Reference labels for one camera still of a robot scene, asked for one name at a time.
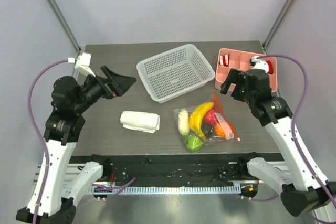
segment white towel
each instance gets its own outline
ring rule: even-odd
[[[124,111],[120,122],[126,129],[154,133],[160,128],[160,116],[154,113]]]

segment white wall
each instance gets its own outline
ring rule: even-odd
[[[28,119],[28,89],[47,65],[76,52],[46,0],[0,0],[0,9],[0,222],[15,223],[16,211],[30,200],[42,158]],[[37,83],[33,113],[42,131],[51,112],[52,84],[70,69],[67,64],[56,67]]]
[[[290,55],[308,72],[308,96],[298,128],[312,156],[336,180],[336,1],[296,0],[269,47],[270,54]],[[279,90],[294,111],[303,78],[294,63],[279,60]]]
[[[56,0],[80,45],[265,40],[285,0]]]

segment white plastic basket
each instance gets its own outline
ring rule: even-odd
[[[192,44],[140,61],[138,74],[151,98],[163,103],[188,93],[215,78],[215,71]]]

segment plastic bag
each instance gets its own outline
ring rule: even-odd
[[[193,153],[211,142],[240,141],[216,94],[198,106],[175,109],[174,118],[181,141]]]

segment pink bin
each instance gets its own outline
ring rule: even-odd
[[[230,62],[229,66],[221,66],[219,64],[220,56],[230,55]],[[253,56],[261,56],[261,54],[256,54],[255,52],[245,52],[239,50],[233,50],[228,48],[222,48],[219,50],[218,54],[218,62],[217,62],[217,69],[216,69],[216,78],[215,78],[215,88],[221,88],[222,83],[226,80],[227,75],[230,72],[231,68],[238,69],[240,71],[247,71],[252,68],[250,66],[250,59]],[[265,60],[269,60],[273,66],[273,74],[269,74],[269,84],[272,88],[272,92],[278,90],[278,74],[277,74],[277,60],[275,57],[265,58]],[[231,84],[229,88],[229,92],[232,92],[235,88],[235,84]]]

